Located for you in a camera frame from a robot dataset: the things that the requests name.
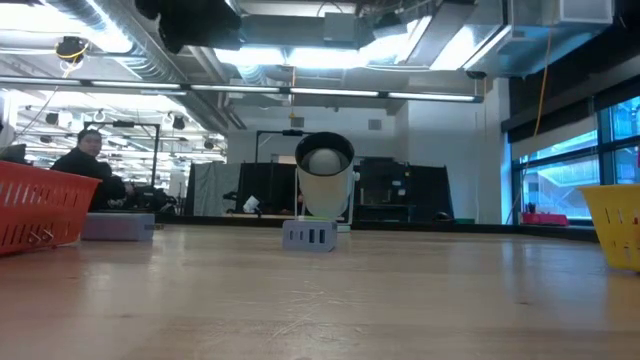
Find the red bin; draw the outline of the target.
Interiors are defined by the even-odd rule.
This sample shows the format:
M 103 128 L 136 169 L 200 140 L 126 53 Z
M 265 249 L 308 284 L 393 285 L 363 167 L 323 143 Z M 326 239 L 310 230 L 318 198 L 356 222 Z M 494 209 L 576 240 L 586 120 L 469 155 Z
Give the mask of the red bin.
M 563 214 L 521 213 L 520 223 L 524 225 L 567 227 L 569 220 Z

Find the grey ceiling unit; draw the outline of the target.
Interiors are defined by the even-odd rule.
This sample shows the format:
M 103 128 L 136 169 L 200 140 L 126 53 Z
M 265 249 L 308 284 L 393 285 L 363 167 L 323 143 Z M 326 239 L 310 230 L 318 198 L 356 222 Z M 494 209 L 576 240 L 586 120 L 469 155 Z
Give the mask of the grey ceiling unit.
M 349 13 L 325 13 L 323 40 L 328 47 L 360 49 L 375 37 L 363 18 Z

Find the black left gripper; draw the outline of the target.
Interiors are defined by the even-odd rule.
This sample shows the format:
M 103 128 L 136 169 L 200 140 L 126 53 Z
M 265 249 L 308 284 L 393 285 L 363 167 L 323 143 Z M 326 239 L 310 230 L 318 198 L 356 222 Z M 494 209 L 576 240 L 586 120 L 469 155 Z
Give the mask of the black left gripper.
M 225 0 L 134 0 L 137 11 L 156 21 L 165 48 L 185 46 L 224 50 L 242 47 L 242 19 Z

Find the yellow plastic basket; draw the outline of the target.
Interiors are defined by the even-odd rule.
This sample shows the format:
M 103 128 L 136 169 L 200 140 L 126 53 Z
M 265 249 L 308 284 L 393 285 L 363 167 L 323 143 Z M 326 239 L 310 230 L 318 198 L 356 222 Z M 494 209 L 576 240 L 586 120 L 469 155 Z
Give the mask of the yellow plastic basket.
M 579 187 L 608 265 L 640 273 L 640 184 Z

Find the grey curtain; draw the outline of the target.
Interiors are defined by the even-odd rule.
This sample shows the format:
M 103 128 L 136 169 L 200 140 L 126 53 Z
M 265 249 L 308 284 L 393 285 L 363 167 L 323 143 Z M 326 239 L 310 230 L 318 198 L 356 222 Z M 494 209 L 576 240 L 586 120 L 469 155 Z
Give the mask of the grey curtain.
M 238 190 L 240 164 L 203 163 L 196 164 L 194 175 L 194 215 L 222 217 L 235 208 L 234 200 L 224 198 Z

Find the black gantry frame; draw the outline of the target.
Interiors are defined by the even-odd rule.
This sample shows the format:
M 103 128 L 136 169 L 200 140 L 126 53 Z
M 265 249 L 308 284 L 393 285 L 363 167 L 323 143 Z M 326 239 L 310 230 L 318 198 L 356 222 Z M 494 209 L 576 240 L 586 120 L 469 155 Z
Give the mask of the black gantry frame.
M 305 136 L 305 135 L 315 134 L 315 132 L 306 132 L 306 131 L 295 130 L 295 129 L 281 130 L 281 131 L 257 130 L 256 131 L 256 135 L 255 135 L 254 163 L 258 163 L 259 162 L 259 152 L 260 152 L 260 147 L 262 146 L 260 144 L 260 137 L 263 134 L 282 135 L 282 136 L 288 136 L 288 137 L 302 137 L 302 136 Z
M 143 130 L 146 130 L 148 127 L 153 127 L 155 129 L 155 135 L 153 137 L 154 140 L 154 148 L 153 148 L 153 157 L 152 157 L 152 167 L 151 167 L 151 185 L 155 185 L 156 171 L 157 171 L 157 162 L 158 162 L 158 150 L 160 143 L 160 126 L 158 124 L 142 124 L 142 123 L 134 123 L 133 121 L 125 121 L 125 120 L 114 120 L 111 122 L 98 123 L 98 122 L 85 122 L 84 129 L 78 134 L 77 140 L 77 148 L 93 157 L 97 158 L 100 156 L 102 151 L 102 135 L 100 130 L 103 126 L 109 125 L 113 128 L 135 128 L 140 127 Z M 129 160 L 133 161 L 137 160 L 147 160 L 150 156 L 150 152 L 147 148 L 143 147 L 138 143 L 133 143 L 132 146 L 134 150 L 117 150 L 109 152 L 106 157 L 109 160 Z

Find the lavender wall charger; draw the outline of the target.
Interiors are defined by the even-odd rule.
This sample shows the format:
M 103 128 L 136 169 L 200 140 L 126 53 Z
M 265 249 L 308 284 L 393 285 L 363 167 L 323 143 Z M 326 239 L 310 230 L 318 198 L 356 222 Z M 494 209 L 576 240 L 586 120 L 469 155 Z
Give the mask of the lavender wall charger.
M 80 238 L 86 241 L 147 242 L 153 239 L 155 215 L 89 213 Z

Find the lavender multi-port charger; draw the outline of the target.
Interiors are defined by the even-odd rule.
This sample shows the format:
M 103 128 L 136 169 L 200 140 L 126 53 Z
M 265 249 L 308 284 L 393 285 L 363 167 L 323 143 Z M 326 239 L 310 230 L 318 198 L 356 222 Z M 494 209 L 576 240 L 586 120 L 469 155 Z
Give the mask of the lavender multi-port charger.
M 337 244 L 338 226 L 331 221 L 286 220 L 282 231 L 285 250 L 325 253 Z

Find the black curtain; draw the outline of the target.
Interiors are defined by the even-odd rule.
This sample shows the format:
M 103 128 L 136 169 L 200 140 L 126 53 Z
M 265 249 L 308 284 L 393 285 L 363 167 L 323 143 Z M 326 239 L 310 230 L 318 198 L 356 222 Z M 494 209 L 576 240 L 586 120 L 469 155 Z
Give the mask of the black curtain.
M 295 199 L 294 175 L 296 166 L 280 163 L 243 163 L 237 189 L 236 211 L 243 213 L 243 206 L 251 196 L 259 201 L 263 214 L 293 214 Z

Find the orange plastic basket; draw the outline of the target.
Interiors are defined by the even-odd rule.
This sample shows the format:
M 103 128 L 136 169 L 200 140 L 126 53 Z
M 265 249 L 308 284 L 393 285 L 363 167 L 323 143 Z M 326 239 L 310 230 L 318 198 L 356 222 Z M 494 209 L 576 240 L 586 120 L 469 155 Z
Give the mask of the orange plastic basket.
M 99 183 L 0 161 L 0 256 L 76 242 Z

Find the person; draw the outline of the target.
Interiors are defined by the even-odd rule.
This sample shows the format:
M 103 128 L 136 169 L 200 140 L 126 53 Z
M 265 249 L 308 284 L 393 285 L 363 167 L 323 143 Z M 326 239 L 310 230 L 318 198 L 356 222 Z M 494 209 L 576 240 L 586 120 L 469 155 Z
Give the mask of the person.
M 97 130 L 84 129 L 77 136 L 76 146 L 60 157 L 51 170 L 100 180 L 94 192 L 90 212 L 118 208 L 119 203 L 134 195 L 134 187 L 113 174 L 111 166 L 97 157 L 102 149 L 102 135 Z

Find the long ceiling light strip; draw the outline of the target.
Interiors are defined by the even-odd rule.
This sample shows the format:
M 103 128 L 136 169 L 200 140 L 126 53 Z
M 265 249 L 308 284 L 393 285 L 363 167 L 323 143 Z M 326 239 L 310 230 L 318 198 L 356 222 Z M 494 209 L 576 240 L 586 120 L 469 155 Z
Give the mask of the long ceiling light strip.
M 312 95 L 349 98 L 431 101 L 453 103 L 481 103 L 481 95 L 463 95 L 446 93 L 419 93 L 380 90 L 356 90 L 333 88 L 310 88 L 299 86 L 253 86 L 229 84 L 197 84 L 197 83 L 159 83 L 122 80 L 93 80 L 47 77 L 20 77 L 0 75 L 0 84 L 29 85 L 38 87 L 78 87 L 101 89 L 125 89 L 140 91 L 156 91 L 161 94 L 176 95 L 186 92 L 224 92 L 261 95 Z

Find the black table frame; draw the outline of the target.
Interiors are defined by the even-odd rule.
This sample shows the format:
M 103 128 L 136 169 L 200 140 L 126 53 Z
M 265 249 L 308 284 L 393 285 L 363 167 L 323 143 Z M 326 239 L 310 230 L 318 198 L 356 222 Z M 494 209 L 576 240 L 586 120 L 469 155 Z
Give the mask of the black table frame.
M 199 226 L 246 226 L 263 228 L 281 228 L 286 221 L 284 217 L 235 216 L 235 217 L 201 217 L 158 214 L 156 222 L 168 225 Z M 354 222 L 352 230 L 360 231 L 403 231 L 403 232 L 435 232 L 435 233 L 468 233 L 468 234 L 504 234 L 526 235 L 544 238 L 555 238 L 572 241 L 597 243 L 598 237 L 593 227 L 555 227 L 533 225 L 495 225 L 495 224 L 458 224 L 458 223 L 398 223 L 398 222 Z

